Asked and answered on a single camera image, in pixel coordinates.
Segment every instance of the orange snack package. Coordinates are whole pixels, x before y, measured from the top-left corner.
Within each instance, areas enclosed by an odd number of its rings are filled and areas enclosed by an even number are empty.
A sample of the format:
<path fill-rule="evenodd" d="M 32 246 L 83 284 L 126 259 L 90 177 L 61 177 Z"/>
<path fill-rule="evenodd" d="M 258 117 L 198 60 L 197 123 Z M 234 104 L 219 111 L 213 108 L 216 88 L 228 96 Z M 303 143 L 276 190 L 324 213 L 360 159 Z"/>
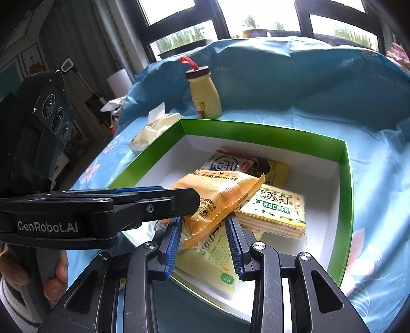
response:
<path fill-rule="evenodd" d="M 200 196 L 200 205 L 191 216 L 185 216 L 191 236 L 182 245 L 194 247 L 229 213 L 240 209 L 265 181 L 238 171 L 197 170 L 177 181 L 171 188 L 192 187 Z"/>

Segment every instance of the green plant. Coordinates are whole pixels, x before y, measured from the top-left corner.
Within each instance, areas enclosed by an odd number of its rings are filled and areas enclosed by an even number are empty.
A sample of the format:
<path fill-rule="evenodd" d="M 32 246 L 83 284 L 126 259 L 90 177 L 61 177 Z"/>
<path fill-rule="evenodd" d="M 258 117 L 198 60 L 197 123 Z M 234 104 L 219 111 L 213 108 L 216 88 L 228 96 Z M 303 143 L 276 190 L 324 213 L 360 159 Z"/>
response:
<path fill-rule="evenodd" d="M 276 21 L 273 24 L 273 29 L 274 30 L 285 30 L 285 26 L 282 23 L 280 23 L 279 21 Z"/>
<path fill-rule="evenodd" d="M 194 26 L 181 31 L 177 31 L 167 37 L 157 40 L 157 47 L 160 53 L 172 50 L 182 45 L 186 45 L 205 38 L 202 33 L 203 28 Z"/>
<path fill-rule="evenodd" d="M 244 19 L 244 26 L 253 29 L 257 29 L 259 27 L 252 15 L 249 15 L 246 19 Z"/>
<path fill-rule="evenodd" d="M 361 34 L 356 34 L 355 32 L 351 32 L 346 28 L 340 28 L 337 25 L 333 28 L 335 31 L 335 36 L 348 39 L 350 41 L 354 41 L 355 43 L 361 44 L 368 48 L 373 48 L 373 43 L 369 37 Z"/>

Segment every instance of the white cylinder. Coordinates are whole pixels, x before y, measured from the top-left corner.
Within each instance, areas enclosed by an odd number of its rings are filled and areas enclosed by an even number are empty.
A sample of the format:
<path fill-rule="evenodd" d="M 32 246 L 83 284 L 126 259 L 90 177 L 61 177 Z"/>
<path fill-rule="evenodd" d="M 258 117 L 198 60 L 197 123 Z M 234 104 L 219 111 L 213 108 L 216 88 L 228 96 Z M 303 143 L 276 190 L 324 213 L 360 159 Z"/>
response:
<path fill-rule="evenodd" d="M 125 69 L 121 69 L 114 73 L 107 79 L 107 81 L 115 98 L 125 96 L 128 93 L 128 90 L 132 87 L 130 77 Z"/>

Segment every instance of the sky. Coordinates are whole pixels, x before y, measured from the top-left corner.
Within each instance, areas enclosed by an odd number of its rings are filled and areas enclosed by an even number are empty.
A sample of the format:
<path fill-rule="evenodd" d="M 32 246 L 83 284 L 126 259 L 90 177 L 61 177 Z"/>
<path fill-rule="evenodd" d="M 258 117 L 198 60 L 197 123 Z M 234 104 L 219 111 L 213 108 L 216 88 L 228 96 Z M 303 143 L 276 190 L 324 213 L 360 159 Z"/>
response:
<path fill-rule="evenodd" d="M 139 0 L 148 17 L 150 24 L 172 15 L 178 11 L 193 7 L 193 0 Z M 273 30 L 276 21 L 285 26 L 285 30 L 300 31 L 298 17 L 293 0 L 218 0 L 231 36 L 241 36 L 244 26 L 243 20 L 251 15 L 261 29 Z M 346 6 L 364 11 L 360 0 L 337 0 Z M 373 45 L 377 46 L 377 37 L 370 32 L 337 22 L 330 18 L 311 16 L 314 33 L 334 35 L 334 26 L 346 27 L 357 34 L 368 36 Z M 202 23 L 206 38 L 216 40 L 212 22 Z"/>

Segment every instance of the green label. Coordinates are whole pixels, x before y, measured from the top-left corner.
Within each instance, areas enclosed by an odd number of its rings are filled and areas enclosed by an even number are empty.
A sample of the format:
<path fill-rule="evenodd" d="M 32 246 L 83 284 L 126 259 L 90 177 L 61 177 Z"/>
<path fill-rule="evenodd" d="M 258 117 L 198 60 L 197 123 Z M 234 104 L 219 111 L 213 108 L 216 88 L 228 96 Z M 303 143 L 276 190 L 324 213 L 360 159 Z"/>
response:
<path fill-rule="evenodd" d="M 221 274 L 221 280 L 222 280 L 222 282 L 225 282 L 227 285 L 231 285 L 231 284 L 233 284 L 233 281 L 235 279 L 233 278 L 233 276 L 231 276 L 229 274 L 222 273 Z"/>
<path fill-rule="evenodd" d="M 266 201 L 258 200 L 258 199 L 256 199 L 256 203 L 262 203 L 264 208 L 270 208 L 270 209 L 273 209 L 273 210 L 278 210 L 282 213 L 290 214 L 290 209 L 288 207 L 283 207 L 281 205 L 277 205 L 277 204 L 272 203 L 272 202 L 266 202 Z"/>

